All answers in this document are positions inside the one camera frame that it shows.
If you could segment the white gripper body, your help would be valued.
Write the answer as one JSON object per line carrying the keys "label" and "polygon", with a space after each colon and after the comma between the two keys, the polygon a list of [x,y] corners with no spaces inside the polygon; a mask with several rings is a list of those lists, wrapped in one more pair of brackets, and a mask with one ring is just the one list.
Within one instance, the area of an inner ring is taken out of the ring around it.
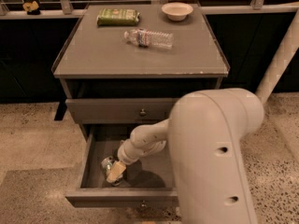
{"label": "white gripper body", "polygon": [[118,149],[118,159],[126,165],[131,165],[144,155],[144,145],[135,144],[130,139],[121,140]]}

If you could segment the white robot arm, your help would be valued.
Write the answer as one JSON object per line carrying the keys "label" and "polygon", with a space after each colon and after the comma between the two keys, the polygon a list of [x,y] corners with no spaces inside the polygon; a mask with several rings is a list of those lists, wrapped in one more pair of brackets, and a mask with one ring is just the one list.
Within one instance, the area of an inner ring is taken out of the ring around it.
{"label": "white robot arm", "polygon": [[169,147],[183,224],[258,224],[239,141],[263,123],[263,105],[298,50],[298,33],[299,10],[256,92],[191,92],[175,103],[168,119],[134,128],[121,143],[107,182]]}

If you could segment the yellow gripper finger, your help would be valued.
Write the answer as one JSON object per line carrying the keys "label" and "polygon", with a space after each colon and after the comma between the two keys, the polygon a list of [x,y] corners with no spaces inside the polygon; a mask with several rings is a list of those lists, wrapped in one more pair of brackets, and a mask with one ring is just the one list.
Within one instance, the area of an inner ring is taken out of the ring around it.
{"label": "yellow gripper finger", "polygon": [[126,170],[126,165],[121,161],[115,161],[107,175],[107,182],[114,183],[121,178],[121,175]]}

